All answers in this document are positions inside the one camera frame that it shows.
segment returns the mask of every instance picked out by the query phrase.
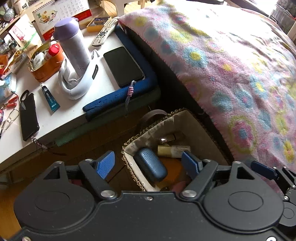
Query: pink cord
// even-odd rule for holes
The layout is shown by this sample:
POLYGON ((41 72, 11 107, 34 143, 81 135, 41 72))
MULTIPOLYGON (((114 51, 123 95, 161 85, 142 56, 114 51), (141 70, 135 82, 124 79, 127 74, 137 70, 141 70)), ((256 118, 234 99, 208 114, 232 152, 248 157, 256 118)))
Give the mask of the pink cord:
POLYGON ((128 96, 131 97, 133 95, 133 87, 128 88, 128 96))

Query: smartphone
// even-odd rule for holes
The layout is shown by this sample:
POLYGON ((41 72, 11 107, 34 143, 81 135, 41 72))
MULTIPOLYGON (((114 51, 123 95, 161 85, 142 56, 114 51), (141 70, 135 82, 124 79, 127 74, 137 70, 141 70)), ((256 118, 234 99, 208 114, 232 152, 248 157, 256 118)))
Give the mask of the smartphone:
POLYGON ((20 126, 22 139, 24 141, 27 141, 39 131, 34 94, 29 94, 28 90, 26 90, 20 98, 20 126))
POLYGON ((113 49, 103 56, 119 87, 128 86, 133 80, 144 78, 143 71, 125 47, 113 49))

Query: blue foam padding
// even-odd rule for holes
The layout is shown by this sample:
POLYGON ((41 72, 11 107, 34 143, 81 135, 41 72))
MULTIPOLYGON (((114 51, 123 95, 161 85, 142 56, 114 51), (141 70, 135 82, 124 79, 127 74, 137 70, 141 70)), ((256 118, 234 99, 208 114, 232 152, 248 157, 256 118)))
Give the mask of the blue foam padding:
POLYGON ((199 162, 191 158, 187 151, 183 151, 181 156, 181 163, 192 180, 199 174, 199 162))
POLYGON ((269 180, 274 180, 274 179, 277 179, 278 177, 275 169, 267 167, 257 161, 251 162, 251 170, 266 177, 269 180))
MULTIPOLYGON (((157 86, 157 77, 148 61, 119 26, 115 28, 114 32, 134 60, 138 63, 145 75, 145 79, 140 80, 135 84, 132 99, 155 89, 157 86)), ((84 106, 82 109, 86 112, 86 120, 91 121, 105 110, 124 103, 127 97, 128 87, 129 86, 114 91, 84 106)))
POLYGON ((96 172, 100 175, 101 178, 105 179, 115 165, 114 151, 107 151, 96 161, 98 162, 96 172))

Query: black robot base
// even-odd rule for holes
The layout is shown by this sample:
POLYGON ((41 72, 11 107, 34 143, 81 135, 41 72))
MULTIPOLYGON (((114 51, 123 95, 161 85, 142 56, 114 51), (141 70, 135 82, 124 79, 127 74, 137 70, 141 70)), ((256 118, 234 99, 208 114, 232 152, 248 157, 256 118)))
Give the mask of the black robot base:
POLYGON ((100 160, 55 162, 16 198, 22 230, 11 241, 284 241, 295 235, 296 174, 255 165, 276 181, 286 194, 282 200, 241 162, 202 162, 202 171, 180 195, 120 196, 97 173, 100 160), (73 179, 82 186, 69 182, 73 179))

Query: small white bottle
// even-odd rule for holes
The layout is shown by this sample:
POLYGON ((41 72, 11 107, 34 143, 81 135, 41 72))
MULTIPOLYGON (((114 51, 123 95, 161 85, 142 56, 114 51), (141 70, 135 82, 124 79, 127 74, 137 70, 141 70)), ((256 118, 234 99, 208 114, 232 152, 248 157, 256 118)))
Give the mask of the small white bottle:
POLYGON ((50 46, 46 55, 44 56, 42 64, 51 59, 53 56, 56 56, 59 53, 59 49, 60 47, 58 44, 53 44, 52 46, 50 46))

